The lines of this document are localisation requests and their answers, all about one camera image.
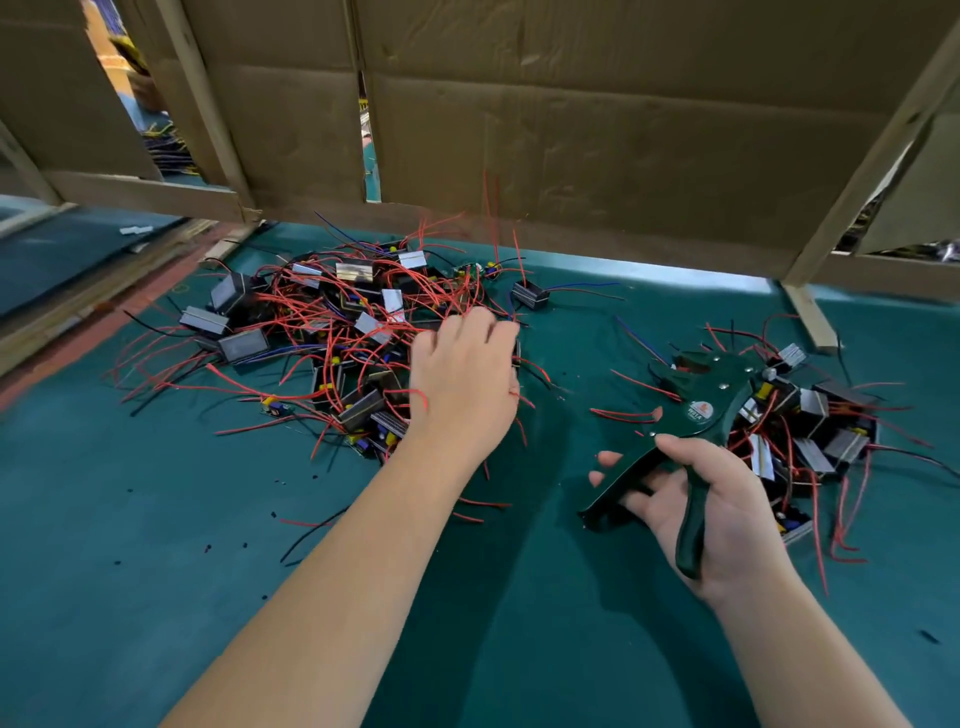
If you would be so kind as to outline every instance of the cardboard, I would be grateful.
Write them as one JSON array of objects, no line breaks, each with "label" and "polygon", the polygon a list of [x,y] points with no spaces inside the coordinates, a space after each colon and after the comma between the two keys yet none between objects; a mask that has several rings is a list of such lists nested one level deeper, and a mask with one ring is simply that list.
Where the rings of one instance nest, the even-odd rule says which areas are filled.
[{"label": "cardboard", "polygon": [[[948,108],[956,101],[949,100]],[[858,254],[960,237],[960,113],[934,117],[930,135],[883,200]]]},{"label": "cardboard", "polygon": [[956,15],[357,0],[383,200],[797,253]]},{"label": "cardboard", "polygon": [[[194,159],[209,182],[226,183],[154,0],[117,5]],[[183,5],[256,204],[362,201],[358,86],[343,4]]]},{"label": "cardboard", "polygon": [[76,2],[0,9],[0,119],[41,170],[159,179],[84,23]]}]

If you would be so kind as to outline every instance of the right hand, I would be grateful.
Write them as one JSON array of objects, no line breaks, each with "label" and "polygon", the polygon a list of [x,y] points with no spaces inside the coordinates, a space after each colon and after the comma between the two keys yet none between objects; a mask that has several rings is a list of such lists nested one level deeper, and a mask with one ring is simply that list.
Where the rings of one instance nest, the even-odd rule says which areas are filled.
[{"label": "right hand", "polygon": [[[740,458],[699,438],[660,434],[657,447],[674,462],[692,467],[710,484],[701,578],[692,581],[681,575],[697,596],[717,609],[728,597],[755,589],[765,579],[795,574],[763,485]],[[610,468],[620,457],[618,452],[604,450],[597,455],[597,462]],[[594,487],[603,479],[598,471],[589,474]],[[687,500],[686,468],[673,473],[654,471],[644,478],[644,484],[653,491],[651,496],[630,491],[620,502],[650,526],[676,570],[677,534]]]}]

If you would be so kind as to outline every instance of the green wire stripper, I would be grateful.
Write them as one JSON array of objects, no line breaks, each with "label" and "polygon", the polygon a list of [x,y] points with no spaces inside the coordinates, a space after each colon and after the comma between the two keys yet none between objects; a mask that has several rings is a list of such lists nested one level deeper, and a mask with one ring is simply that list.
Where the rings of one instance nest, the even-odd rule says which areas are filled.
[{"label": "green wire stripper", "polygon": [[[765,364],[755,352],[681,352],[674,357],[673,369],[661,362],[650,365],[651,373],[672,390],[681,401],[663,407],[663,416],[655,425],[656,432],[677,437],[702,437],[721,448],[727,446],[733,420],[744,403],[753,396]],[[650,493],[641,478],[666,460],[657,449],[653,437],[644,445],[624,454],[607,473],[603,490],[587,508],[580,511],[584,525],[593,531],[608,530],[614,525],[611,514],[617,510],[627,491]],[[704,553],[705,507],[709,484],[692,468],[687,468],[689,500],[684,522],[677,538],[677,569],[691,579],[700,578]]]}]

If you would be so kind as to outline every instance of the wooden frame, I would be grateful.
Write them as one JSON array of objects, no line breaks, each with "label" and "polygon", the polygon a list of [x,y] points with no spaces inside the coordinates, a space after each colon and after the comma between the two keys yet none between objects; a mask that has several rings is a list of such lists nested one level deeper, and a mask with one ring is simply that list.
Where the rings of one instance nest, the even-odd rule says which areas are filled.
[{"label": "wooden frame", "polygon": [[[262,217],[317,224],[311,208],[322,209],[339,224],[366,230],[407,233],[424,218],[447,215],[410,205],[365,205],[313,199],[303,194],[294,199],[256,201],[233,145],[229,129],[214,96],[203,53],[190,26],[182,0],[144,0],[152,3],[162,28],[170,38],[176,62],[209,136],[216,160],[230,189],[170,184],[76,170],[40,170],[9,131],[0,124],[0,149],[10,157],[18,173],[44,200],[97,206],[122,206],[167,214],[216,219],[245,225],[251,231]],[[362,65],[359,31],[353,6],[344,2],[348,45],[354,66]],[[832,255],[835,243],[855,217],[870,193],[887,174],[934,113],[951,85],[960,76],[960,19],[926,63],[915,83],[886,119],[859,166],[836,198],[826,217],[803,249],[741,245],[717,240],[691,240],[631,234],[618,231],[584,231],[545,223],[518,221],[521,245],[531,249],[572,255],[636,260],[659,265],[698,268],[782,280],[787,297],[801,314],[816,346],[836,349],[836,336],[826,317],[805,288],[811,282],[827,283],[880,293],[920,295],[945,299],[955,293],[960,274],[955,269],[917,264],[907,260],[866,259]],[[360,134],[357,144],[361,144]],[[489,238],[489,222],[478,215],[462,215],[451,222],[465,239]],[[225,245],[234,245],[227,241]]]}]

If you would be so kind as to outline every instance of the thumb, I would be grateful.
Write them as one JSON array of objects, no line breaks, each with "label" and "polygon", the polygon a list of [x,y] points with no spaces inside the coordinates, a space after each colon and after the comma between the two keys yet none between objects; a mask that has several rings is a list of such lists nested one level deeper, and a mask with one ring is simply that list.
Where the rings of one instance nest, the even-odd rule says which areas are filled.
[{"label": "thumb", "polygon": [[681,465],[689,465],[707,483],[723,494],[756,478],[746,464],[726,448],[699,437],[676,437],[662,433],[656,437],[657,448]]}]

